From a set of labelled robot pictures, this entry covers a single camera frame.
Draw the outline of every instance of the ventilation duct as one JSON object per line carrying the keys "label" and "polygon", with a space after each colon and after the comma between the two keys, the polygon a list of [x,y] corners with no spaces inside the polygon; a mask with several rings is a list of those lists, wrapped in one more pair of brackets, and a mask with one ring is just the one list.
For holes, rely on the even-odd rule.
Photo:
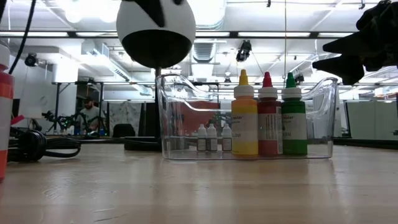
{"label": "ventilation duct", "polygon": [[216,53],[216,44],[198,43],[193,45],[193,59],[198,63],[210,63]]}
{"label": "ventilation duct", "polygon": [[[109,56],[109,48],[102,44],[101,48],[98,49],[92,40],[85,40],[81,45],[81,54],[82,55],[92,55],[95,57],[99,57],[103,60],[103,66],[109,69],[114,75],[117,75],[123,78],[126,82],[139,82],[132,77],[132,75],[122,68],[115,60],[111,59]],[[144,87],[142,85],[131,85],[135,88],[142,96],[152,96],[154,94],[153,90],[148,87]]]}
{"label": "ventilation duct", "polygon": [[[220,30],[222,28],[226,0],[188,0],[188,2],[195,15],[197,30]],[[194,43],[192,59],[199,63],[192,65],[194,77],[211,77],[214,65],[209,63],[215,59],[216,47],[214,43]]]}

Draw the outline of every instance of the man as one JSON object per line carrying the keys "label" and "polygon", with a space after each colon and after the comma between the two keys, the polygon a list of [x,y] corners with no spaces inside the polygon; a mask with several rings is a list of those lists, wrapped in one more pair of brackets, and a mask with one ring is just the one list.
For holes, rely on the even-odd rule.
{"label": "man", "polygon": [[[100,115],[100,109],[96,106],[94,106],[94,101],[90,97],[85,98],[84,100],[85,108],[80,111],[80,113],[84,114],[86,116],[86,121],[87,125],[90,130],[96,131],[98,127],[100,126],[100,123],[98,121],[98,118],[94,119],[92,122],[90,122],[91,119],[98,117]],[[104,120],[104,114],[101,112],[101,117]],[[78,116],[76,119],[77,125],[80,125],[80,133],[83,134],[85,131],[85,123],[84,119],[81,116]]]}

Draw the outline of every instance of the wooden table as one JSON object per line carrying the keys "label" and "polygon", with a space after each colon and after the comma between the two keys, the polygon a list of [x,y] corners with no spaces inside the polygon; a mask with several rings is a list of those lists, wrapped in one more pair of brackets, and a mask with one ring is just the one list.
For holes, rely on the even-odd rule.
{"label": "wooden table", "polygon": [[0,223],[398,223],[398,151],[330,160],[165,161],[123,145],[11,164]]}

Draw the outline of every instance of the clear plastic bin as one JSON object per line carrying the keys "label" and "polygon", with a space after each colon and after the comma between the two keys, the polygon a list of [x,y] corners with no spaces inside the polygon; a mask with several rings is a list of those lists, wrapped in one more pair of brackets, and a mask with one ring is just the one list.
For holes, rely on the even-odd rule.
{"label": "clear plastic bin", "polygon": [[[221,150],[224,123],[231,122],[233,93],[201,91],[184,76],[170,74],[156,79],[159,96],[162,150],[165,159],[244,159]],[[337,79],[326,78],[303,94],[307,112],[308,154],[306,156],[258,156],[254,159],[324,159],[333,154]],[[196,131],[201,124],[215,123],[216,152],[198,152]]]}

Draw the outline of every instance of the red bottle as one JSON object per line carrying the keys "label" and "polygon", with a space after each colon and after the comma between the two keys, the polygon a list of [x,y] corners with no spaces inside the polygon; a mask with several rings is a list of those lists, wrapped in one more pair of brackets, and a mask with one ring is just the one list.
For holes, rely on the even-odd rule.
{"label": "red bottle", "polygon": [[6,177],[12,99],[14,98],[14,77],[4,72],[8,69],[9,57],[9,49],[0,44],[0,183]]}
{"label": "red bottle", "polygon": [[272,87],[271,76],[266,72],[257,103],[260,156],[277,156],[283,153],[282,103],[277,99],[278,91]]}

